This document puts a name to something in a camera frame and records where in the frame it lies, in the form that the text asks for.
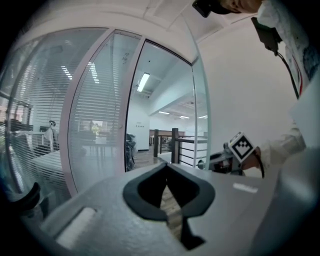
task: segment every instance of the white sleeve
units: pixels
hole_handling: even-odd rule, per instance
[[[264,170],[271,165],[282,165],[286,159],[306,148],[305,141],[295,123],[288,133],[278,140],[267,141],[261,147],[261,161]]]

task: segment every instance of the person's arm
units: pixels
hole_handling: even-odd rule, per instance
[[[278,140],[267,141],[261,147],[257,147],[256,151],[261,157],[264,170],[268,171],[271,165],[282,165],[289,156],[304,150],[305,147],[302,134],[296,124],[293,123],[288,133],[282,135]],[[254,155],[250,155],[242,163],[243,170],[252,167],[260,168]]]

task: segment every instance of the window blinds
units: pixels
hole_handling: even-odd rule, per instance
[[[124,79],[139,39],[114,33],[80,79],[71,107],[68,152],[78,192],[110,177],[117,148]]]
[[[12,165],[53,209],[70,195],[61,167],[59,125],[65,95],[75,70],[105,29],[73,29],[46,35],[16,81],[10,114]],[[55,126],[50,128],[49,121]]]

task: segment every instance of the white table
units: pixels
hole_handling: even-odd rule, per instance
[[[60,150],[38,156],[31,160],[37,167],[62,173]]]

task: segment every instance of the hand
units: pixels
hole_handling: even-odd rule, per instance
[[[255,148],[255,152],[257,153],[257,155],[259,157],[261,157],[261,150],[260,150],[260,148],[258,146]],[[242,165],[241,165],[242,170],[247,170],[247,169],[250,169],[252,167],[256,167],[256,168],[260,167],[257,158],[254,156],[254,153],[249,155],[246,158],[246,160],[244,160],[242,162]]]

